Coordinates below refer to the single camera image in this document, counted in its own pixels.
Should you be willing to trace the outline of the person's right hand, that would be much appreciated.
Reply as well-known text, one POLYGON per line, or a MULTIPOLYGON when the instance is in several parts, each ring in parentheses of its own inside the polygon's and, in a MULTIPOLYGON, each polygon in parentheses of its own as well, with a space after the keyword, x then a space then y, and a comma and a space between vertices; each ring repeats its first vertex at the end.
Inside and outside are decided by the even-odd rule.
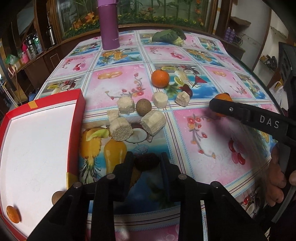
POLYGON ((265 199, 269 206, 273 207, 276 203, 281 203, 284 199, 282 189, 287 184, 287 179, 281 171, 279 165, 280 149, 274 146, 271 152, 271 161, 267 169, 265 199))

